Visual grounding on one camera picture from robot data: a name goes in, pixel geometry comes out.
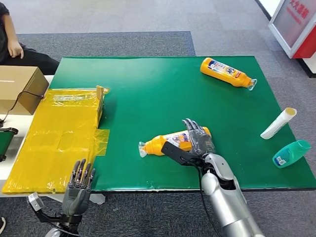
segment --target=person's arm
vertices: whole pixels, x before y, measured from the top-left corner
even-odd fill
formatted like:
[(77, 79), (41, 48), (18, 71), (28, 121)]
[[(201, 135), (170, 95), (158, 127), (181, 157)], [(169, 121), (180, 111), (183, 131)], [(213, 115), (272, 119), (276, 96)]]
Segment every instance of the person's arm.
[(9, 11), (1, 2), (0, 7), (2, 9), (2, 12), (0, 12), (0, 16), (5, 26), (5, 33), (8, 37), (8, 51), (10, 53), (10, 56), (11, 56), (12, 58), (15, 58), (17, 56), (21, 55), (21, 59), (23, 58), (24, 52), (20, 45), (20, 43), (17, 41), (17, 34), (15, 33), (15, 29), (13, 25), (12, 19), (9, 15)]

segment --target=black pants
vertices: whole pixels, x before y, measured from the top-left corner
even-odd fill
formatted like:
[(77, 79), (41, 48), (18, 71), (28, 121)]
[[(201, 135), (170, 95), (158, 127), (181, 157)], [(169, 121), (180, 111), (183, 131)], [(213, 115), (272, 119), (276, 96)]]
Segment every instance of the black pants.
[(47, 54), (38, 53), (32, 48), (23, 48), (24, 57), (20, 55), (15, 58), (8, 57), (1, 63), (8, 66), (36, 66), (41, 69), (44, 75), (54, 75), (58, 65), (58, 61), (52, 59)]

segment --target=green table mat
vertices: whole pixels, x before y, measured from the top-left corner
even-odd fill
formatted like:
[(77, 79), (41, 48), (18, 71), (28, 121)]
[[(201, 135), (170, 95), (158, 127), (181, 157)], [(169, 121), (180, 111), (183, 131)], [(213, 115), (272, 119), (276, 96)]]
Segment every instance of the green table mat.
[(110, 89), (100, 124), (110, 129), (109, 141), (94, 161), (94, 191), (198, 189), (194, 167), (138, 151), (140, 141), (185, 130), (184, 118), (208, 127), (242, 189), (316, 188), (305, 158), (284, 169), (272, 162), (295, 137), (288, 125), (270, 140), (259, 136), (281, 109), (254, 57), (214, 58), (258, 82), (248, 91), (201, 74), (204, 57), (66, 57), (51, 88)]

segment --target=person's hand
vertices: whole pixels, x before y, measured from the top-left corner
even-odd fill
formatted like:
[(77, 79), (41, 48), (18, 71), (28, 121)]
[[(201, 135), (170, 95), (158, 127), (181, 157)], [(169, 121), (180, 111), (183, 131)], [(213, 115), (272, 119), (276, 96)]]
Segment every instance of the person's hand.
[(21, 59), (24, 57), (23, 49), (19, 42), (17, 42), (17, 40), (8, 40), (8, 51), (9, 51), (10, 56), (12, 58), (15, 58), (19, 55), (21, 55)]

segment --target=blue-green plastic bottle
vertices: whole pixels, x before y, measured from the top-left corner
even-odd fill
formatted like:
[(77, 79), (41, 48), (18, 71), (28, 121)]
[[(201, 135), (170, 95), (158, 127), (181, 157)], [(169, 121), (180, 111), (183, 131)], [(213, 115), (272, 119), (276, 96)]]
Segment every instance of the blue-green plastic bottle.
[(308, 142), (298, 140), (281, 149), (272, 158), (272, 161), (278, 168), (284, 168), (299, 160), (310, 148)]

